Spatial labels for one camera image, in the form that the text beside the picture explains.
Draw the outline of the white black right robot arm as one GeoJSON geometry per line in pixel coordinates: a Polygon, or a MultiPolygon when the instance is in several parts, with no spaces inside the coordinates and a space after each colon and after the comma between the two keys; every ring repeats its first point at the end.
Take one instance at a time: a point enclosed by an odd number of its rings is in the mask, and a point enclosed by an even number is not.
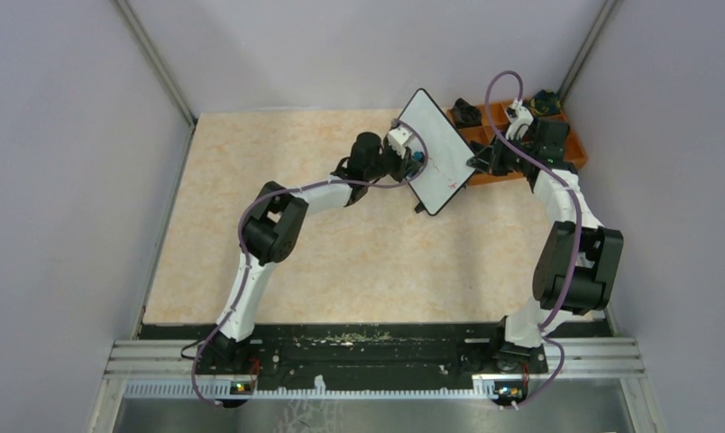
{"type": "Polygon", "coordinates": [[[537,359],[543,339],[565,321],[606,308],[624,238],[593,215],[573,163],[565,159],[568,123],[543,119],[526,140],[518,126],[489,144],[472,142],[468,166],[493,176],[517,172],[552,222],[533,274],[532,296],[500,322],[488,347],[493,368],[510,372],[537,359]]]}

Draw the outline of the white whiteboard black frame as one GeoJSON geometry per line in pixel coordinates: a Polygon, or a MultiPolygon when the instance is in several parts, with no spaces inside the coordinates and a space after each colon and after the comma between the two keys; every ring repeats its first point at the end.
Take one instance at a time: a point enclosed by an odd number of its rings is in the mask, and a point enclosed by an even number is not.
{"type": "Polygon", "coordinates": [[[409,149],[421,151],[427,158],[409,187],[426,207],[427,215],[434,217],[467,186],[474,169],[466,162],[473,157],[473,151],[424,88],[415,91],[398,122],[415,134],[409,149]]]}

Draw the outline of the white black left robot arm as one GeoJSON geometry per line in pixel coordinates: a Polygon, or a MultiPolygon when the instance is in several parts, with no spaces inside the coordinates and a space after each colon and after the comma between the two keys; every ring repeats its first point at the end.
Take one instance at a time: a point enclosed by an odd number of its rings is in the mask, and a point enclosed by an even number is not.
{"type": "Polygon", "coordinates": [[[350,207],[370,188],[384,189],[384,177],[392,178],[393,189],[408,185],[425,169],[428,148],[414,148],[423,142],[419,133],[403,124],[385,137],[364,132],[326,179],[296,187],[265,183],[238,222],[238,271],[216,327],[197,356],[211,356],[229,373],[243,371],[251,360],[246,341],[255,328],[266,285],[276,265],[295,249],[306,218],[350,207]]]}

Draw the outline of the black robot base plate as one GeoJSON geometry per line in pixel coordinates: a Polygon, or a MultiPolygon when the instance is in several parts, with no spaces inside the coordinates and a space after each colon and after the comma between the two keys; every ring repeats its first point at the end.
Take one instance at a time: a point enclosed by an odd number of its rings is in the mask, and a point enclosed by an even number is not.
{"type": "Polygon", "coordinates": [[[510,349],[495,322],[259,325],[242,343],[218,336],[195,371],[202,392],[233,376],[228,394],[468,391],[482,374],[520,386],[556,361],[542,348],[510,349]]]}

